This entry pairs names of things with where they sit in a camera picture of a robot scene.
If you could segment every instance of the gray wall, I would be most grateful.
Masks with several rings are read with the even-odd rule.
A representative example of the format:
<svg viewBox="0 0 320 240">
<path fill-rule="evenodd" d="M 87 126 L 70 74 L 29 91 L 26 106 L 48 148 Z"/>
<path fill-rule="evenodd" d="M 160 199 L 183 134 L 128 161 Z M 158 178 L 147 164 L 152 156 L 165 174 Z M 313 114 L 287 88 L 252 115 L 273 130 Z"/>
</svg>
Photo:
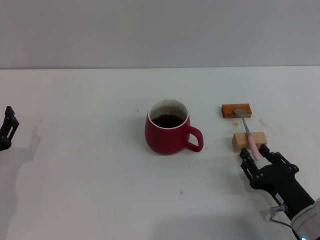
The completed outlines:
<svg viewBox="0 0 320 240">
<path fill-rule="evenodd" d="M 0 0 L 0 68 L 320 65 L 319 0 Z"/>
</svg>

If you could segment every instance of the mug handle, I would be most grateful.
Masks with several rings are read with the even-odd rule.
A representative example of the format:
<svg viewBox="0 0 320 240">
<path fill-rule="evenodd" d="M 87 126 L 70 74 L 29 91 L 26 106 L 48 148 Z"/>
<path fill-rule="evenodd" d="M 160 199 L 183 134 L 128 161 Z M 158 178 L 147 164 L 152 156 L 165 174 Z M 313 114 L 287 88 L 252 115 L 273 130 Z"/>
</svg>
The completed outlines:
<svg viewBox="0 0 320 240">
<path fill-rule="evenodd" d="M 196 153 L 200 152 L 204 147 L 204 137 L 202 136 L 202 133 L 200 132 L 200 130 L 196 129 L 193 126 L 189 126 L 189 128 L 187 129 L 187 133 L 192 134 L 193 136 L 196 137 L 196 139 L 198 140 L 198 146 L 188 141 L 185 147 L 193 152 L 196 152 Z"/>
</svg>

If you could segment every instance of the red mug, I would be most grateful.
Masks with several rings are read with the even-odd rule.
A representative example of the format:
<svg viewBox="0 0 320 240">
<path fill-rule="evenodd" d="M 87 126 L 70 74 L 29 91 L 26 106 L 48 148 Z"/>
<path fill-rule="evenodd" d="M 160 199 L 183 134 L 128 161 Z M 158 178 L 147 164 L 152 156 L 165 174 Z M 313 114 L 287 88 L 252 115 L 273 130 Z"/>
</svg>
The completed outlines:
<svg viewBox="0 0 320 240">
<path fill-rule="evenodd" d="M 153 121 L 162 115 L 174 115 L 181 122 L 174 127 L 161 127 Z M 189 142 L 190 134 L 198 141 L 198 146 Z M 174 99 L 164 99 L 152 105 L 146 116 L 144 135 L 152 150 L 159 154 L 170 155 L 187 148 L 193 152 L 200 152 L 204 147 L 202 133 L 190 126 L 189 111 L 181 102 Z"/>
</svg>

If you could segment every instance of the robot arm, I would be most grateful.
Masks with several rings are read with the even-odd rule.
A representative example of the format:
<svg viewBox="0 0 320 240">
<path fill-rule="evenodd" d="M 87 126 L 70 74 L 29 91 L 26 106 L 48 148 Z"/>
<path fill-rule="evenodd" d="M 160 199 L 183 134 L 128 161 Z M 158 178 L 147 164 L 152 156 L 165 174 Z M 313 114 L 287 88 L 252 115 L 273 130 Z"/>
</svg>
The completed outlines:
<svg viewBox="0 0 320 240">
<path fill-rule="evenodd" d="M 268 192 L 291 220 L 297 239 L 320 240 L 320 199 L 316 202 L 295 179 L 299 168 L 279 152 L 270 152 L 263 144 L 259 152 L 271 164 L 258 169 L 246 148 L 240 152 L 241 168 L 253 189 Z"/>
</svg>

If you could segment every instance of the pink spoon handle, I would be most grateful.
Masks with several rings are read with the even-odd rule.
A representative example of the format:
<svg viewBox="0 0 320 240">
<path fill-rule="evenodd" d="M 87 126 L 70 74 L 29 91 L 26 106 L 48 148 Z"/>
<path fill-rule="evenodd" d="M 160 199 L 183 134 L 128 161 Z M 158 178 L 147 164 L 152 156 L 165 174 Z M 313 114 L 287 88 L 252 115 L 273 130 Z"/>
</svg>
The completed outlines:
<svg viewBox="0 0 320 240">
<path fill-rule="evenodd" d="M 259 153 L 259 150 L 258 150 L 257 145 L 255 143 L 254 137 L 252 135 L 248 136 L 248 142 L 249 142 L 249 145 L 250 145 L 250 148 L 251 148 L 251 151 L 253 153 L 255 160 L 257 160 L 257 161 L 260 160 L 260 153 Z"/>
</svg>

